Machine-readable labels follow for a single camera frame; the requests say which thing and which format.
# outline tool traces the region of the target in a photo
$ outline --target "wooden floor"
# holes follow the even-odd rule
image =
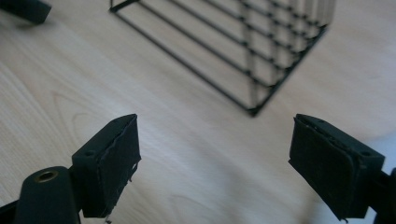
[[[393,0],[338,1],[330,32],[255,119],[107,1],[48,2],[40,26],[0,12],[0,205],[29,174],[69,167],[105,124],[136,113],[143,160],[113,223],[309,223],[318,198],[288,164],[293,116],[361,141],[396,131]]]

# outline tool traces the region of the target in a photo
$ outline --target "black metal rod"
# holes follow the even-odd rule
[[[205,18],[204,16],[200,15],[199,13],[197,13],[196,11],[182,5],[181,3],[179,3],[178,1],[175,0],[167,0],[173,4],[175,4],[175,6],[185,10],[186,12],[188,12],[189,14],[191,14],[194,18],[196,18],[197,20],[205,23],[206,25],[208,25],[209,27],[213,28],[214,30],[218,31],[220,34],[224,35],[225,37],[229,38],[230,40],[232,40],[235,44],[243,47],[244,49],[247,49],[246,46],[246,42],[239,39],[238,37],[236,37],[235,35],[229,33],[228,31],[222,29],[220,26],[216,25],[213,21],[208,20],[207,18]],[[271,59],[267,56],[265,56],[262,52],[260,52],[257,49],[252,49],[250,48],[249,51],[252,54],[257,55],[259,58],[261,58],[262,60],[266,61],[266,62],[271,62]],[[275,65],[275,67],[277,69],[282,69],[279,65]],[[261,83],[262,85],[268,87],[268,83],[265,83],[264,81],[260,80],[259,78],[256,79],[256,81],[258,81],[259,83]]]
[[[208,20],[206,17],[204,17],[203,15],[197,13],[196,11],[190,9],[189,7],[186,7],[185,5],[179,3],[176,0],[167,0],[168,2],[174,4],[175,6],[181,8],[182,10],[188,12],[189,14],[191,14],[193,17],[195,17],[197,20],[205,23],[206,25],[210,26],[211,28],[213,28],[214,30],[218,31],[219,33],[221,33],[222,35],[224,35],[225,37],[229,38],[230,40],[232,40],[234,43],[244,46],[244,42],[242,40],[240,40],[238,37],[236,37],[235,35],[231,34],[230,32],[224,30],[221,26],[216,25],[213,21]]]
[[[297,8],[297,2],[295,0],[289,0],[289,5],[291,8]],[[297,14],[295,14],[295,13],[289,14],[289,25],[290,25],[291,30],[295,30],[296,23],[298,20],[296,15]],[[297,49],[297,44],[298,44],[297,40],[299,38],[297,37],[297,35],[294,32],[288,32],[288,33],[289,33],[289,43],[290,43],[291,47],[294,49]],[[289,56],[290,64],[293,63],[294,59],[295,59],[295,55],[291,54]]]
[[[309,20],[309,17],[307,17],[306,14],[301,15],[297,11],[295,11],[294,8],[286,6],[282,2],[279,2],[279,1],[276,1],[276,0],[268,0],[268,1],[272,2],[273,4],[275,4],[276,7],[280,8],[282,10],[285,10],[285,11],[288,11],[288,12],[294,14],[298,19],[303,19],[304,22],[306,22],[308,25],[319,27],[318,21]]]
[[[229,16],[230,18],[232,18],[234,20],[241,21],[241,18],[240,18],[240,16],[238,14],[232,12],[228,8],[225,8],[225,7],[221,6],[219,3],[216,3],[216,2],[214,2],[212,0],[201,0],[201,1],[204,1],[204,2],[208,3],[210,6],[212,6],[215,9],[217,9],[218,11],[222,12],[224,15],[227,15],[227,16]],[[284,49],[290,51],[291,53],[296,53],[288,45],[285,45],[285,44],[277,41],[276,39],[272,38],[271,34],[269,34],[268,32],[265,32],[262,28],[254,25],[254,24],[249,24],[249,26],[250,26],[251,30],[257,32],[262,37],[270,38],[272,41],[274,41],[281,48],[284,48]]]
[[[113,0],[110,0],[110,11],[116,12],[116,11],[122,9],[123,7],[127,7],[127,6],[131,5],[132,3],[135,3],[138,1],[140,1],[140,0],[127,0],[127,1],[119,3],[118,5],[113,6]]]
[[[238,63],[234,62],[233,60],[231,60],[230,58],[228,58],[224,54],[218,52],[216,49],[214,49],[211,46],[209,46],[208,44],[206,44],[206,42],[202,41],[201,39],[199,39],[195,35],[191,34],[190,32],[188,32],[187,30],[185,30],[181,26],[177,25],[176,23],[174,23],[173,21],[171,21],[170,19],[165,17],[161,12],[159,12],[159,11],[155,10],[154,8],[146,5],[143,2],[138,2],[138,4],[140,6],[142,6],[144,9],[146,9],[147,11],[151,12],[153,15],[157,16],[158,18],[160,18],[162,21],[168,23],[170,26],[172,26],[173,28],[175,28],[176,30],[181,32],[183,35],[185,35],[186,37],[188,37],[189,39],[194,41],[196,44],[200,45],[204,49],[208,50],[209,52],[211,52],[212,54],[217,56],[219,59],[221,59],[222,61],[224,61],[225,63],[227,63],[228,65],[230,65],[234,69],[236,69],[237,71],[239,71],[241,73],[244,73],[244,74],[247,72],[247,70],[245,68],[243,68],[242,66],[240,66]]]
[[[250,101],[252,105],[257,105],[259,99],[258,99],[258,88],[257,88],[257,82],[254,81],[254,77],[256,74],[256,69],[255,69],[255,54],[250,50],[253,47],[253,38],[251,36],[251,30],[250,26],[248,24],[248,21],[250,20],[250,13],[247,5],[246,0],[238,0],[239,1],[239,9],[240,9],[240,14],[241,14],[241,22],[243,23],[242,27],[242,36],[245,39],[245,44],[246,44],[246,65],[248,69],[248,75],[250,77]]]
[[[272,11],[271,18],[276,17],[277,7],[276,4],[273,2],[269,2],[268,8]],[[278,33],[278,25],[275,20],[269,20],[269,27],[270,27],[270,35],[272,39],[276,39]],[[279,45],[276,42],[273,42],[271,45],[271,55],[273,57],[274,63],[279,62]],[[278,70],[273,68],[271,72],[271,76],[274,82],[278,82]]]
[[[281,26],[281,27],[283,27],[283,28],[285,28],[285,29],[291,30],[291,32],[292,32],[294,35],[298,35],[298,36],[301,36],[301,37],[303,37],[303,38],[308,38],[308,36],[306,35],[306,33],[304,33],[304,32],[298,32],[297,30],[294,30],[291,23],[287,24],[287,23],[285,23],[285,22],[283,22],[283,21],[277,20],[275,17],[272,17],[272,16],[271,16],[271,15],[272,15],[271,12],[265,11],[264,9],[262,9],[262,8],[256,6],[256,5],[254,5],[253,3],[249,3],[249,4],[247,4],[247,6],[248,6],[249,8],[251,8],[253,11],[257,12],[259,15],[262,15],[262,16],[264,16],[264,17],[270,19],[270,20],[273,20],[273,21],[274,21],[275,23],[277,23],[279,26]],[[291,15],[292,17],[294,17],[295,19],[298,19],[298,17],[299,17],[299,16],[298,16],[297,14],[295,14],[295,13],[290,13],[290,15]]]
[[[233,103],[238,105],[239,107],[243,108],[244,110],[248,111],[248,107],[242,103],[240,100],[236,99],[235,96],[233,96],[231,93],[228,91],[224,90],[220,85],[218,85],[215,81],[204,75],[201,71],[199,71],[197,68],[195,68],[192,64],[178,56],[174,51],[166,47],[164,44],[162,44],[160,41],[146,33],[144,30],[140,29],[139,26],[135,25],[128,19],[124,18],[121,16],[121,14],[117,12],[113,12],[114,15],[116,15],[120,20],[124,21],[126,24],[128,24],[130,27],[135,29],[139,34],[141,34],[143,37],[145,37],[148,41],[153,43],[155,46],[158,48],[162,49],[165,53],[167,53],[169,56],[171,56],[173,59],[178,61],[181,65],[183,65],[185,68],[190,70],[193,74],[195,74],[197,77],[199,77],[203,82],[214,88],[216,91],[220,92],[222,95],[227,97],[229,100],[231,100]]]
[[[259,114],[259,112],[265,107],[265,105],[272,99],[274,94],[280,89],[282,84],[288,79],[291,72],[300,64],[300,62],[305,58],[306,54],[315,46],[315,44],[321,39],[321,37],[326,33],[327,27],[320,27],[320,32],[317,36],[315,36],[312,41],[310,41],[309,45],[303,50],[300,54],[298,60],[296,60],[286,71],[285,76],[279,80],[276,85],[270,90],[269,94],[265,97],[261,104],[259,104],[256,108],[250,108],[250,115],[255,117]]]

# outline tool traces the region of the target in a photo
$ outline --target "black object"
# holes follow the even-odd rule
[[[203,2],[207,6],[213,7],[219,14],[223,14],[230,18],[230,20],[238,22],[242,27],[242,37],[239,37],[238,34],[228,31],[225,24],[219,24],[210,20],[199,10],[183,4],[182,1],[165,1],[173,7],[178,8],[180,12],[189,14],[192,18],[218,32],[224,37],[224,41],[231,41],[236,46],[242,48],[246,53],[245,62],[236,62],[228,55],[221,53],[219,49],[206,41],[204,37],[194,35],[188,28],[179,25],[178,21],[170,19],[171,15],[165,15],[162,10],[155,9],[155,7],[145,2],[149,1],[126,0],[114,5],[114,1],[110,0],[110,12],[114,13],[120,20],[165,51],[205,83],[243,108],[252,117],[256,116],[263,109],[309,50],[314,47],[327,31],[328,25],[332,21],[335,6],[335,0],[289,0],[288,4],[285,4],[285,1],[264,0],[260,5],[248,0],[226,1],[223,4],[216,0],[200,0],[200,2]],[[148,14],[163,21],[163,24],[173,27],[176,32],[183,34],[187,39],[206,49],[225,64],[231,66],[240,75],[246,77],[250,88],[250,102],[245,102],[240,97],[234,95],[232,90],[223,88],[221,83],[214,81],[202,69],[194,65],[193,62],[184,59],[175,50],[166,46],[159,38],[150,35],[144,28],[141,28],[120,14],[121,9],[133,3],[139,5]],[[238,12],[230,10],[230,5],[232,4],[239,6]],[[264,23],[268,24],[255,24],[251,19],[252,16],[259,16],[262,20],[265,20]],[[271,42],[271,47],[267,50],[269,53],[264,53],[263,49],[255,47],[253,39],[257,36]],[[281,52],[288,56],[287,62],[281,59]],[[271,77],[271,81],[268,81],[268,78],[264,80],[262,74],[257,73],[257,60],[261,60],[270,66],[270,69],[264,71],[264,73],[266,76]]]
[[[106,217],[141,160],[136,115],[114,119],[72,159],[70,169],[50,167],[27,177],[18,201],[0,208],[0,223],[80,223]]]
[[[381,171],[385,157],[328,122],[297,115],[290,164],[339,219],[364,218],[369,206],[375,223],[396,223],[396,170]]]
[[[0,0],[0,9],[39,24],[46,20],[51,6],[38,0]]]

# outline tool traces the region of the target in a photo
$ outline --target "wire grid structure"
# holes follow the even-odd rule
[[[126,0],[115,4],[114,0],[110,0],[110,12],[177,60],[202,81],[244,109],[252,117],[258,115],[296,66],[322,38],[332,21],[335,9],[335,0],[194,1],[194,3],[206,4],[217,13],[239,23],[239,35],[228,30],[226,24],[208,18],[202,10],[189,6],[186,1],[162,0],[162,4],[166,2],[166,4],[178,8],[194,20],[217,32],[225,39],[224,41],[231,41],[242,48],[244,51],[243,65],[241,65],[241,62],[232,59],[229,54],[221,52],[219,48],[210,44],[205,38],[195,35],[189,29],[180,25],[176,21],[177,18],[171,19],[172,15],[167,15],[161,8],[156,9],[147,4],[149,1]],[[121,15],[120,10],[131,4],[133,6],[139,5],[142,10],[161,20],[163,24],[172,27],[174,32],[184,35],[191,42],[207,50],[220,61],[229,65],[239,75],[245,77],[248,83],[248,102],[240,99],[232,91],[223,88],[221,81],[212,79],[201,67],[178,54],[174,49],[164,44],[160,38],[148,33],[144,27]],[[234,4],[236,7],[231,9],[230,4]],[[255,17],[261,17],[261,22],[254,22],[253,14]],[[267,50],[262,50],[261,47],[254,44],[258,38],[270,42]],[[269,65],[260,73],[257,69],[258,61]],[[263,78],[260,75],[261,73],[270,78]]]

